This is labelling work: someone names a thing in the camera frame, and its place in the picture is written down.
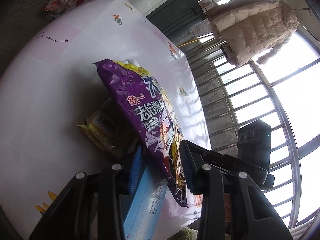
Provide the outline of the purple yellow noodle bag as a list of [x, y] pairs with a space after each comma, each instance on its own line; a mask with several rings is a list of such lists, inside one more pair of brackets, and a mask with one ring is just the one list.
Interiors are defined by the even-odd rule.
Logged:
[[105, 59], [95, 63], [104, 86], [129, 120], [172, 196], [187, 207], [187, 185], [180, 157], [184, 139], [173, 106], [158, 81], [143, 67]]

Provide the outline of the blue white tissue pack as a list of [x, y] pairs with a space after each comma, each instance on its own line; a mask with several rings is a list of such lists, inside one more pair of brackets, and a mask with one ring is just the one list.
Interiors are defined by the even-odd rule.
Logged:
[[121, 196], [125, 239], [152, 239], [166, 191], [167, 181], [158, 168], [144, 163], [133, 194]]

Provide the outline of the yellow snack packet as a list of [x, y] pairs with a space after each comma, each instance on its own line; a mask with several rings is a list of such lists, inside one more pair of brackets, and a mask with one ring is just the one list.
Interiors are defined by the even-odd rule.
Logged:
[[97, 148], [116, 159], [120, 159], [127, 152], [136, 137], [112, 98], [105, 101], [78, 127]]

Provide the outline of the metal balcony railing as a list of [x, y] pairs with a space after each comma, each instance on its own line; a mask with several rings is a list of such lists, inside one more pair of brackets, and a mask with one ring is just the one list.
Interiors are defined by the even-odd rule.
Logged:
[[[204, 10], [231, 0], [197, 0]], [[274, 187], [265, 195], [286, 226], [312, 217], [319, 199], [306, 200], [307, 165], [319, 155], [319, 11], [310, 0], [282, 0], [296, 13], [298, 28], [266, 64], [243, 66], [224, 55], [222, 38], [181, 47], [199, 91], [213, 150], [236, 155], [238, 130], [256, 120], [271, 126], [270, 172]], [[203, 21], [176, 40], [198, 38]]]

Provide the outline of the green white fuzzy cloth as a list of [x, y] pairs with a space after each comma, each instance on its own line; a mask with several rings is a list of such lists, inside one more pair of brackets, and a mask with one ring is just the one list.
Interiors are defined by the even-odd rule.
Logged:
[[174, 240], [196, 240], [198, 231], [189, 227], [183, 228], [181, 231], [170, 237]]

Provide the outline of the yellow broom stick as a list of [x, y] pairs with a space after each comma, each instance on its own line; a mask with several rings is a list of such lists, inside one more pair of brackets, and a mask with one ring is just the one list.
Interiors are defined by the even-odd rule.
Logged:
[[208, 38], [208, 37], [211, 38], [211, 37], [213, 37], [213, 35], [204, 35], [204, 36], [201, 36], [201, 37], [198, 37], [198, 38], [193, 38], [193, 39], [191, 39], [190, 41], [187, 41], [187, 42], [184, 42], [184, 43], [178, 45], [177, 47], [178, 47], [178, 48], [181, 48], [181, 47], [183, 47], [183, 46], [192, 44], [192, 43], [197, 42], [197, 41], [201, 41], [202, 39]]

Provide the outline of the beige puffer jacket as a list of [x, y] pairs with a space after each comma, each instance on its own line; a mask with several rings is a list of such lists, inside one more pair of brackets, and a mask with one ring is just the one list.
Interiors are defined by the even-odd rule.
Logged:
[[268, 50], [257, 59], [265, 64], [298, 28], [294, 10], [279, 0], [231, 0], [206, 14], [214, 36], [226, 41], [222, 47], [225, 56], [237, 67]]

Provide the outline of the dark metal cabinet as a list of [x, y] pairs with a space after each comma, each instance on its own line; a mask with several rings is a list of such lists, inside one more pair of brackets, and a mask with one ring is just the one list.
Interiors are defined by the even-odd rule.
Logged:
[[173, 41], [207, 19], [197, 0], [168, 0], [146, 17]]

